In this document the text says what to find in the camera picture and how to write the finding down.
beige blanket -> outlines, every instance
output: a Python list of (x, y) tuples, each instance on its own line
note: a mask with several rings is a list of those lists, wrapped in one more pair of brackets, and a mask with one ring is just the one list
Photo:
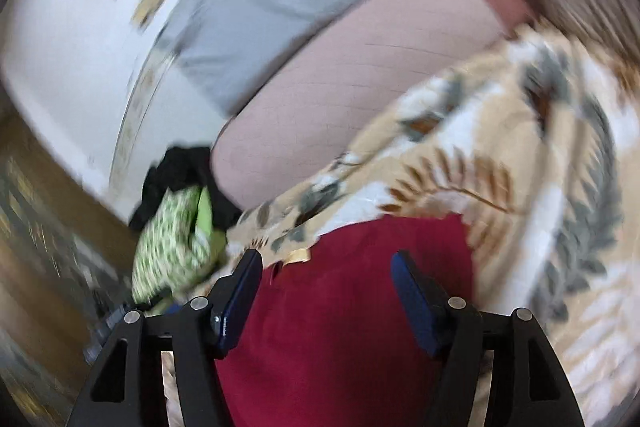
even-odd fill
[[(596, 424), (640, 381), (640, 124), (615, 70), (595, 44), (521, 28), (409, 90), (315, 177), (244, 213), (228, 232), (231, 266), (249, 247), (266, 265), (304, 261), (322, 234), (385, 213), (462, 214), (476, 306), (531, 308)], [(482, 381), (479, 405), (487, 394)]]

red cloth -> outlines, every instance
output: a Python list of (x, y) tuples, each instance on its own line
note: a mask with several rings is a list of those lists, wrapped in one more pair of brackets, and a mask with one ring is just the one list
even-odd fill
[(398, 250), (470, 299), (459, 216), (385, 216), (323, 235), (307, 263), (265, 270), (238, 347), (216, 362), (237, 427), (420, 425), (439, 365), (418, 349), (396, 295)]

white wall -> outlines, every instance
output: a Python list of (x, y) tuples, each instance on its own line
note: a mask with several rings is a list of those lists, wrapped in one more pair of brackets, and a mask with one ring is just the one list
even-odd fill
[[(0, 66), (14, 103), (49, 152), (101, 199), (133, 83), (178, 0), (166, 0), (144, 32), (130, 24), (138, 2), (11, 0), (5, 14)], [(181, 103), (180, 92), (172, 103)], [(152, 134), (144, 139), (160, 139)]]

